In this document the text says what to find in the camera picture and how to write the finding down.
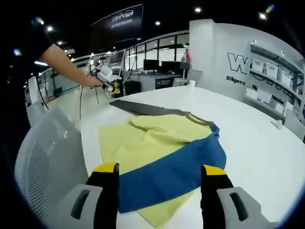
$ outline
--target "black ceiling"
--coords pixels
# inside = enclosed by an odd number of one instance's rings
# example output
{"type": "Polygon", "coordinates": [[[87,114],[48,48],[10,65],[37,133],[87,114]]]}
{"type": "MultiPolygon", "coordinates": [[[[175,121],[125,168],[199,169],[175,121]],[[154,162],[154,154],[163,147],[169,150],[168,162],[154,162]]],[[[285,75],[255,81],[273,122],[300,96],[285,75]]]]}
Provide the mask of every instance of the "black ceiling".
{"type": "Polygon", "coordinates": [[[45,25],[54,27],[50,37],[54,42],[64,41],[63,48],[74,48],[73,57],[89,54],[90,25],[118,10],[136,4],[144,4],[142,41],[169,32],[188,30],[189,21],[212,18],[215,22],[239,24],[257,28],[286,41],[301,51],[305,41],[302,9],[291,1],[276,4],[272,1],[203,1],[203,0],[149,0],[149,1],[74,1],[73,4],[61,2],[41,7],[40,16],[45,25]],[[267,21],[258,18],[271,4],[275,9],[267,21]],[[194,7],[200,6],[200,14],[194,7]]]}

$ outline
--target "desk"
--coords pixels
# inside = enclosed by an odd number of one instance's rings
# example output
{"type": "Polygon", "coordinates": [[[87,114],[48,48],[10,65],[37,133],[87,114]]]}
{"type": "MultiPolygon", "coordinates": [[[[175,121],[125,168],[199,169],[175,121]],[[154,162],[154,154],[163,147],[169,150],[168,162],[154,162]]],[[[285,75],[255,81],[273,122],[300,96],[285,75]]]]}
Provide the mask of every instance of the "desk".
{"type": "MultiPolygon", "coordinates": [[[[271,222],[281,221],[297,199],[305,182],[305,145],[290,130],[278,130],[272,118],[243,104],[202,88],[172,87],[132,94],[120,99],[191,111],[220,128],[225,150],[225,171],[235,187],[242,187],[262,206],[271,222]]],[[[96,106],[82,117],[81,135],[87,171],[102,163],[98,126],[125,122],[132,115],[110,105],[96,106]]],[[[178,210],[165,228],[202,229],[201,193],[178,210]]],[[[152,228],[137,212],[118,214],[117,228],[152,228]]]]}
{"type": "Polygon", "coordinates": [[[147,92],[155,89],[172,87],[174,78],[182,78],[182,75],[178,74],[137,74],[133,73],[130,77],[130,80],[139,81],[141,83],[141,91],[147,92]]]}

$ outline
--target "human hand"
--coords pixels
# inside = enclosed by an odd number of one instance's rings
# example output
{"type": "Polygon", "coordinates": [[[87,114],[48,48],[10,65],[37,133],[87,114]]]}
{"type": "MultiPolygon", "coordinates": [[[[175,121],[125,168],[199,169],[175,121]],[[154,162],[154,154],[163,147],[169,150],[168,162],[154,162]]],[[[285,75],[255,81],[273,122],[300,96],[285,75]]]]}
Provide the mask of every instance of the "human hand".
{"type": "Polygon", "coordinates": [[[96,76],[87,76],[87,81],[84,86],[100,87],[103,85],[104,83],[101,80],[99,80],[96,76]]]}

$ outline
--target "yellow cloth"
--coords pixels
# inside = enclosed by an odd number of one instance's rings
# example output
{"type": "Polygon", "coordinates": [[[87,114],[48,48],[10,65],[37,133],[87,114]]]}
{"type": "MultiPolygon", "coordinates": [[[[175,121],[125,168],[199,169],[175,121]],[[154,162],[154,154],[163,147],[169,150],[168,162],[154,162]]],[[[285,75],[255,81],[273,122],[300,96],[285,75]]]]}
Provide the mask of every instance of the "yellow cloth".
{"type": "MultiPolygon", "coordinates": [[[[124,174],[211,133],[209,126],[197,124],[185,116],[168,114],[137,116],[124,124],[99,127],[99,140],[103,162],[119,163],[120,174],[124,174]]],[[[193,191],[138,212],[154,227],[160,227],[192,194],[193,191]]]]}

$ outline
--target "blue cloth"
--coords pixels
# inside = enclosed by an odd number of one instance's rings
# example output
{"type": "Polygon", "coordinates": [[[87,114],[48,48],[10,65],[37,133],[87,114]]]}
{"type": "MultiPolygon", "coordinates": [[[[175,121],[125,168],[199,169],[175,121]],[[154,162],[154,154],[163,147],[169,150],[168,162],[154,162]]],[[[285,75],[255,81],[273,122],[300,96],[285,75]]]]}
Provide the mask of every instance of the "blue cloth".
{"type": "Polygon", "coordinates": [[[224,169],[226,155],[218,142],[219,128],[210,128],[213,133],[208,137],[121,175],[119,212],[160,204],[198,188],[203,165],[224,169]]]}

